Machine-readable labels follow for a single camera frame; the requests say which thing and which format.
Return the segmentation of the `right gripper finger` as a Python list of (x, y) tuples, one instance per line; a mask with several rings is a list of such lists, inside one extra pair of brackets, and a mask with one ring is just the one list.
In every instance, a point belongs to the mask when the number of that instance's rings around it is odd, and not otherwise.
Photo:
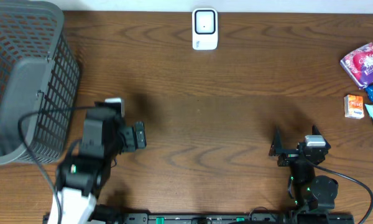
[(331, 149), (331, 145), (323, 137), (323, 135), (320, 133), (319, 129), (315, 125), (312, 126), (312, 135), (313, 135), (313, 140), (312, 140), (312, 144), (311, 144), (312, 146), (324, 147), (327, 150)]
[(274, 137), (269, 150), (269, 156), (279, 156), (282, 153), (282, 141), (280, 137), (280, 130), (278, 127), (275, 128)]

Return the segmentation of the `orange tissue packet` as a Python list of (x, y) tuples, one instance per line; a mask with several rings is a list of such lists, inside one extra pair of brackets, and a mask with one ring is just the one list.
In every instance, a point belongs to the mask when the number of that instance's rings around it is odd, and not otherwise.
[(346, 95), (344, 97), (344, 116), (346, 118), (362, 119), (364, 117), (363, 97)]

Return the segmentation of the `purple snack packet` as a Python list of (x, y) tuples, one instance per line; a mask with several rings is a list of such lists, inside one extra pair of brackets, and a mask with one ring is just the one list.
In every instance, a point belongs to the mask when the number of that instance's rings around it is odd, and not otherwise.
[(373, 43), (370, 42), (344, 56), (340, 65), (358, 89), (373, 84)]

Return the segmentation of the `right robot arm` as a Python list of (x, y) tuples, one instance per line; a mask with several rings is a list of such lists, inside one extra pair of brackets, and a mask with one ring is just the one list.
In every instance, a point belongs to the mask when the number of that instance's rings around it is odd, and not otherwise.
[(329, 211), (335, 207), (338, 182), (325, 175), (316, 175), (315, 167), (325, 160), (331, 146), (316, 126), (294, 149), (282, 144), (276, 129), (269, 156), (278, 158), (279, 167), (289, 167), (288, 194), (296, 209), (280, 215), (278, 223), (329, 223)]

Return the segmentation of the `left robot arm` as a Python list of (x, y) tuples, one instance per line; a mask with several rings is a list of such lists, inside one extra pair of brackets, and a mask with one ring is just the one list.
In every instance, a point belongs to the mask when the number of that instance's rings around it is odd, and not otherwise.
[(81, 139), (71, 144), (56, 171), (56, 193), (47, 223), (123, 223), (124, 215), (98, 205), (119, 154), (147, 146), (142, 121), (128, 126), (124, 102), (109, 98), (86, 112)]

